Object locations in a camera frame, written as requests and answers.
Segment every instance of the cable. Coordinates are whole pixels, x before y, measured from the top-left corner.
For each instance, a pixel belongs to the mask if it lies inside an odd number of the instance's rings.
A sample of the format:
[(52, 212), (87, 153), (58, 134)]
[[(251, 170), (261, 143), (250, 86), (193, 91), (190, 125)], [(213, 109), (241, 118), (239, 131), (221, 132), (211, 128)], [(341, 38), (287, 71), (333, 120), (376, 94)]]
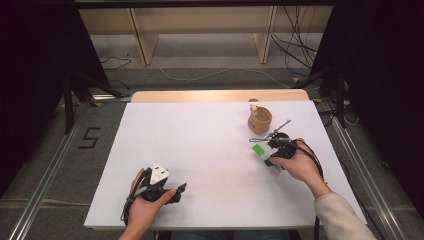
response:
[(292, 53), (290, 53), (287, 49), (284, 49), (275, 39), (274, 39), (274, 34), (271, 35), (271, 39), (274, 41), (274, 43), (278, 46), (278, 48), (280, 48), (281, 51), (283, 51), (286, 56), (289, 55), (290, 57), (296, 59), (299, 63), (301, 63), (303, 66), (307, 67), (307, 68), (311, 68), (310, 66), (308, 66), (306, 63), (302, 62), (299, 58), (297, 58), (296, 56), (294, 56)]
[(110, 59), (117, 59), (117, 60), (119, 60), (119, 61), (121, 61), (121, 60), (125, 60), (125, 61), (127, 61), (126, 63), (124, 63), (124, 64), (121, 64), (120, 66), (118, 66), (118, 67), (116, 67), (116, 68), (105, 68), (106, 70), (116, 70), (116, 69), (119, 69), (119, 68), (121, 68), (121, 67), (123, 67), (123, 66), (125, 66), (125, 65), (127, 65), (127, 64), (129, 64), (130, 62), (131, 62), (131, 59), (128, 59), (128, 58), (117, 58), (117, 57), (108, 57), (106, 60), (104, 60), (104, 61), (100, 61), (101, 63), (106, 63), (106, 62), (108, 62)]
[[(297, 40), (300, 45), (304, 46), (305, 44), (303, 44), (302, 38), (300, 37), (300, 33), (299, 33), (300, 32), (300, 27), (299, 27), (299, 24), (298, 24), (299, 23), (299, 7), (296, 6), (296, 8), (295, 8), (295, 10), (296, 10), (296, 23), (295, 24), (293, 23), (290, 15), (289, 15), (289, 13), (287, 11), (287, 8), (285, 6), (283, 8), (284, 8), (284, 11), (286, 12), (287, 18), (289, 19), (290, 24), (291, 24), (291, 26), (293, 28), (292, 38), (294, 38), (295, 40)], [(308, 60), (308, 58), (307, 58), (307, 56), (306, 56), (306, 54), (304, 52), (304, 48), (303, 47), (302, 47), (302, 52), (303, 52), (303, 56), (305, 57), (305, 60), (306, 60), (306, 63), (307, 63), (307, 67), (308, 68), (311, 68), (311, 65), (309, 64), (309, 60)]]
[(162, 68), (158, 67), (154, 63), (151, 63), (151, 64), (154, 65), (157, 69), (159, 69), (159, 71), (161, 71), (163, 73), (163, 75), (165, 75), (165, 77), (167, 77), (169, 80), (173, 80), (173, 81), (199, 81), (199, 80), (202, 80), (204, 78), (207, 78), (207, 77), (210, 77), (210, 76), (213, 76), (213, 75), (217, 75), (217, 74), (221, 74), (221, 73), (224, 73), (224, 72), (234, 71), (234, 70), (242, 70), (242, 71), (248, 71), (248, 72), (254, 72), (254, 73), (263, 74), (263, 75), (267, 76), (268, 78), (270, 78), (272, 81), (274, 81), (274, 82), (282, 85), (283, 87), (290, 88), (289, 86), (287, 86), (287, 85), (285, 85), (285, 84), (277, 81), (275, 78), (273, 78), (271, 75), (269, 75), (269, 74), (267, 74), (265, 72), (258, 71), (258, 70), (247, 69), (247, 68), (226, 68), (226, 69), (224, 69), (222, 71), (218, 71), (218, 72), (206, 74), (206, 75), (204, 75), (202, 77), (187, 79), (187, 78), (174, 78), (174, 77), (171, 77)]
[(311, 51), (314, 51), (314, 52), (316, 52), (316, 50), (315, 49), (312, 49), (312, 48), (310, 48), (310, 47), (308, 47), (308, 46), (302, 46), (302, 45), (300, 45), (300, 44), (296, 44), (296, 43), (291, 43), (291, 42), (288, 42), (288, 41), (285, 41), (285, 40), (283, 40), (283, 39), (281, 39), (281, 38), (279, 38), (278, 36), (277, 36), (277, 34), (275, 34), (275, 33), (273, 33), (272, 34), (276, 39), (278, 39), (280, 42), (283, 42), (283, 43), (287, 43), (287, 44), (291, 44), (291, 45), (295, 45), (295, 46), (298, 46), (298, 47), (304, 47), (304, 48), (306, 48), (306, 49), (308, 49), (308, 50), (311, 50)]
[(127, 89), (127, 90), (131, 90), (125, 83), (123, 83), (122, 81), (119, 81), (119, 80), (110, 80), (110, 82), (119, 82), (119, 83), (121, 83), (122, 85), (124, 85), (124, 87), (125, 87), (125, 89)]

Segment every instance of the human hand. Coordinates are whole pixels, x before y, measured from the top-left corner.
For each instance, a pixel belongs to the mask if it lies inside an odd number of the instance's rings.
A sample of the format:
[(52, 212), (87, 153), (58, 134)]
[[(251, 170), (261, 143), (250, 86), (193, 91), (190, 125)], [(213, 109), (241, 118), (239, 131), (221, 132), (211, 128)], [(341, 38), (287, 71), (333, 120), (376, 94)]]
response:
[[(313, 155), (311, 149), (306, 146), (302, 138), (297, 140), (296, 144), (298, 147)], [(271, 162), (283, 167), (292, 177), (303, 182), (307, 182), (310, 178), (315, 178), (317, 175), (319, 176), (319, 171), (314, 161), (300, 150), (296, 150), (295, 155), (290, 159), (273, 157)]]
[[(302, 138), (297, 139), (297, 146), (304, 149), (311, 155), (314, 155), (306, 146)], [(331, 192), (331, 189), (324, 182), (324, 179), (319, 174), (318, 167), (315, 162), (306, 153), (296, 150), (295, 155), (290, 159), (281, 157), (271, 158), (271, 162), (275, 165), (281, 166), (294, 178), (303, 181), (311, 189), (315, 198), (319, 198)]]
[[(141, 169), (131, 184), (131, 189), (137, 184), (137, 180), (143, 174)], [(120, 239), (140, 239), (144, 232), (153, 224), (159, 209), (165, 205), (176, 193), (175, 189), (164, 193), (155, 202), (149, 202), (141, 197), (136, 197), (129, 211), (128, 225)]]

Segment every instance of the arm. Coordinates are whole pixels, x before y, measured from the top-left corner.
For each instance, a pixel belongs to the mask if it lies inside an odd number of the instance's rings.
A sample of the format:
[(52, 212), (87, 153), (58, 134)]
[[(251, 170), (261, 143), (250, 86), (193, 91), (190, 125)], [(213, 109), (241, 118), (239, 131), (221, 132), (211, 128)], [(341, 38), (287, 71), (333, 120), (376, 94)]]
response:
[[(131, 184), (131, 189), (135, 187), (137, 179), (141, 176), (143, 171), (143, 169), (140, 170)], [(130, 208), (127, 228), (119, 239), (139, 240), (153, 224), (159, 209), (174, 196), (175, 192), (175, 190), (169, 190), (155, 202), (148, 202), (141, 197), (137, 197)]]
[[(302, 141), (297, 142), (298, 146), (312, 153)], [(309, 187), (315, 197), (315, 211), (329, 239), (375, 239), (350, 204), (332, 192), (319, 175), (315, 163), (305, 153), (297, 150), (291, 159), (275, 157), (271, 162), (282, 166), (292, 177)]]

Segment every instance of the sleeve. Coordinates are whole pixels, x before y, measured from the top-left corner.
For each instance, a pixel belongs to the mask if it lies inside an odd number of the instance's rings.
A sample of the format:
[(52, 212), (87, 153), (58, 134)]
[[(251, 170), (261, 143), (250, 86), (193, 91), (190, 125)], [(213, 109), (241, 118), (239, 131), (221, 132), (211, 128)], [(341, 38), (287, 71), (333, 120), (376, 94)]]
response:
[(376, 239), (339, 194), (329, 193), (315, 199), (314, 207), (328, 239)]

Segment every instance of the person's right hand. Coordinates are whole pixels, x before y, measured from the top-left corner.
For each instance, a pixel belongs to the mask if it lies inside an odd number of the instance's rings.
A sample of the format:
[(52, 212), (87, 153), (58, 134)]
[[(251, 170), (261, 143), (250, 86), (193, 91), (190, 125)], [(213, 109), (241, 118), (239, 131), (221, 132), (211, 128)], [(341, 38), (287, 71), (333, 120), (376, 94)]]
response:
[[(298, 140), (296, 141), (297, 145), (313, 155), (312, 151), (304, 143), (304, 140), (302, 138)], [(314, 161), (300, 150), (296, 150), (295, 155), (290, 159), (273, 157), (271, 158), (271, 162), (283, 167), (292, 177), (303, 182), (307, 182), (310, 178), (315, 178), (317, 175), (319, 176), (318, 168)]]
[[(299, 141), (296, 141), (297, 146), (313, 155), (311, 149), (304, 143), (304, 140), (301, 138), (298, 140)], [(286, 171), (297, 180), (305, 182), (309, 189), (311, 189), (315, 198), (331, 193), (331, 189), (319, 175), (315, 162), (304, 152), (296, 150), (295, 155), (290, 159), (274, 157), (271, 158), (271, 162), (286, 169)]]

